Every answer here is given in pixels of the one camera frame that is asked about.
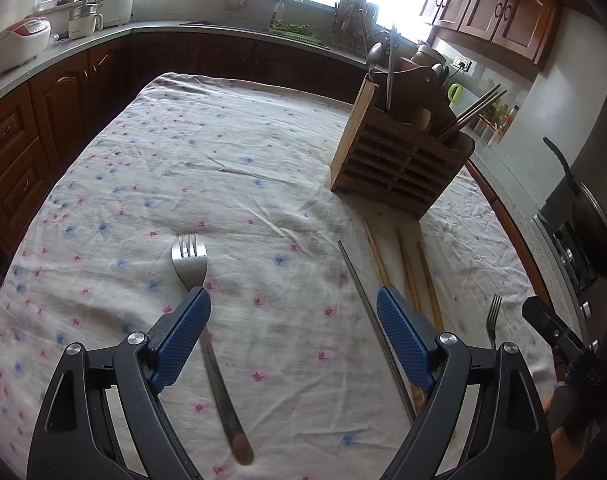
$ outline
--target silver fork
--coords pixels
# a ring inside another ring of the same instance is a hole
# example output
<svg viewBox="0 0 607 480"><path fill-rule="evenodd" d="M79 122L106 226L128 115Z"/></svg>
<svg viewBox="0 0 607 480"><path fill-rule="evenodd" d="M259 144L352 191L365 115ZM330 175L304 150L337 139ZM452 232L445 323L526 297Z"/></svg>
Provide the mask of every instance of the silver fork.
<svg viewBox="0 0 607 480"><path fill-rule="evenodd" d="M490 344L492 345L493 350L497 349L495 338L497 336L497 317L499 316L499 310L501 309L501 300L503 300L503 298L500 295L494 295L492 298L492 303L490 304L488 317L486 318L486 332L488 332L488 338L490 339Z"/></svg>
<svg viewBox="0 0 607 480"><path fill-rule="evenodd" d="M176 270L179 279L186 285L187 290L191 290L194 286L203 285L205 273L208 270L208 253L198 234L179 235L176 238L174 244L172 244L172 263L174 264L174 270ZM207 326L203 328L203 332L199 336L199 345L203 351L203 361L208 373L214 402L217 405L223 431L228 438L232 454L241 465L249 465L254 460L254 453L223 382L223 376L214 354L214 348L212 348L212 340Z"/></svg>

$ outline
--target countertop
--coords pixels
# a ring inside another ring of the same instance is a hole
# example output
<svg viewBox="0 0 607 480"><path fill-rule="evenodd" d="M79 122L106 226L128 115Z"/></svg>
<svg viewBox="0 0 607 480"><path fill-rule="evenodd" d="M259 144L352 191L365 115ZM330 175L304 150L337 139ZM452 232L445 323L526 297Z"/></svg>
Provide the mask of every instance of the countertop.
<svg viewBox="0 0 607 480"><path fill-rule="evenodd" d="M287 38L268 34L267 32L234 27L219 27L217 25L184 25L184 23L186 23L186 20L130 22L127 25L104 28L104 30L97 31L80 40L59 41L52 47L44 50L35 59L2 74L0 76L0 99L32 76L67 57L74 56L92 46L136 32L195 32L200 34L219 34L220 36L235 36L236 38L269 41L270 43L279 43L307 50L308 52L314 52L315 54L343 61L365 70L365 57L355 56L354 54L336 48L323 48L300 41L288 40ZM384 67L380 66L378 66L376 70L387 72Z"/></svg>
<svg viewBox="0 0 607 480"><path fill-rule="evenodd" d="M510 213L539 267L555 311L586 342L586 323L579 317L576 296L566 283L551 248L533 220L539 213L535 201L487 143L467 126L461 131L474 139L475 150L470 160Z"/></svg>

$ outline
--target spoon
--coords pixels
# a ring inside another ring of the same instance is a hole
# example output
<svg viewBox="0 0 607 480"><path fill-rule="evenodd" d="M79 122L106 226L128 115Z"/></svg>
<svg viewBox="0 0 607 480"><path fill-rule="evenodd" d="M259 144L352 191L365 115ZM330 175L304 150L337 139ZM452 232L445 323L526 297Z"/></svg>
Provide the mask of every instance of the spoon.
<svg viewBox="0 0 607 480"><path fill-rule="evenodd" d="M370 49L370 52L368 52L368 56L365 58L365 68L368 71L368 79L370 81L373 80L372 71L373 68L375 68L375 65L377 64L378 60L381 58L382 49L383 46L380 42L373 44L373 47Z"/></svg>

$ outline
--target rice cooker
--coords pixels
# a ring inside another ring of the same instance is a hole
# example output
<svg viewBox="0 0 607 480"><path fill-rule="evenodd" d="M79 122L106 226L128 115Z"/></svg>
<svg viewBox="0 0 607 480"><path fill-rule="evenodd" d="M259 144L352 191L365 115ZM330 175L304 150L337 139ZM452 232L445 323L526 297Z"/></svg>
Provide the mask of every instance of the rice cooker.
<svg viewBox="0 0 607 480"><path fill-rule="evenodd" d="M98 0L97 12L104 17L104 27L125 25L132 16L134 0Z"/></svg>
<svg viewBox="0 0 607 480"><path fill-rule="evenodd" d="M0 33L0 73L23 65L45 50L50 22L45 18L26 18Z"/></svg>

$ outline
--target wooden utensil holder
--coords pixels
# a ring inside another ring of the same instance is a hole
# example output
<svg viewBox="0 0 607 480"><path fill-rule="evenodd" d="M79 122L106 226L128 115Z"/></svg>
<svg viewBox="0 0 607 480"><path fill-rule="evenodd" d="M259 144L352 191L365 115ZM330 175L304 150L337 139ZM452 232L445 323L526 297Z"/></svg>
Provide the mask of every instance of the wooden utensil holder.
<svg viewBox="0 0 607 480"><path fill-rule="evenodd" d="M474 151L461 132L445 144L375 107L378 85L357 95L330 164L330 189L354 191L421 218Z"/></svg>

